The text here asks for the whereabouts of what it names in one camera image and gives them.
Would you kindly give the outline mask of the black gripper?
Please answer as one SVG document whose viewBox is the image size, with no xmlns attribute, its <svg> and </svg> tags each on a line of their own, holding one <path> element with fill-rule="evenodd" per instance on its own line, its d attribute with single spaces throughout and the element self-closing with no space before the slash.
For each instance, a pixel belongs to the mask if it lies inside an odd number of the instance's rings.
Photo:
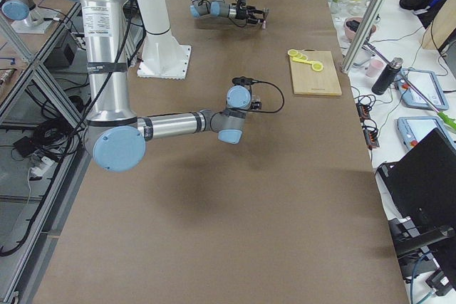
<svg viewBox="0 0 456 304">
<path fill-rule="evenodd" d="M 252 14 L 265 14 L 266 9 L 258 9 L 255 6 L 248 6 L 248 9 L 247 9 L 246 4 L 239 3 L 236 5 L 235 10 L 236 10 L 235 19 L 247 20 L 247 23 L 252 24 L 252 25 L 262 25 L 264 23 L 264 19 L 249 18 L 248 12 L 252 13 Z"/>
<path fill-rule="evenodd" d="M 262 102 L 261 98 L 258 95 L 252 94 L 250 102 L 250 110 L 261 110 Z"/>
</svg>

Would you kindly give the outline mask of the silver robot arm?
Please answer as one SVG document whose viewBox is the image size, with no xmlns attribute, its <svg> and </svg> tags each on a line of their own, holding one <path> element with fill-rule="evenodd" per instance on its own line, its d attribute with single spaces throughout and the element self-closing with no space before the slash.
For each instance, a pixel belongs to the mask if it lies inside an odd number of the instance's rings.
<svg viewBox="0 0 456 304">
<path fill-rule="evenodd" d="M 227 18 L 234 25 L 244 28 L 246 25 L 261 25 L 266 28 L 269 9 L 258 9 L 248 5 L 247 0 L 235 0 L 227 3 L 225 0 L 190 0 L 190 12 L 195 18 L 206 15 Z"/>
<path fill-rule="evenodd" d="M 110 172 L 124 172 L 143 158 L 149 140 L 213 131 L 223 142 L 240 141 L 247 112 L 257 111 L 252 79 L 233 80 L 220 112 L 201 110 L 137 116 L 130 108 L 128 68 L 136 54 L 128 48 L 130 23 L 123 11 L 130 0 L 75 0 L 82 8 L 87 70 L 92 101 L 85 116 L 84 145 L 94 161 Z M 172 35 L 165 0 L 134 0 L 144 28 L 141 77 L 183 79 L 191 48 Z"/>
</svg>

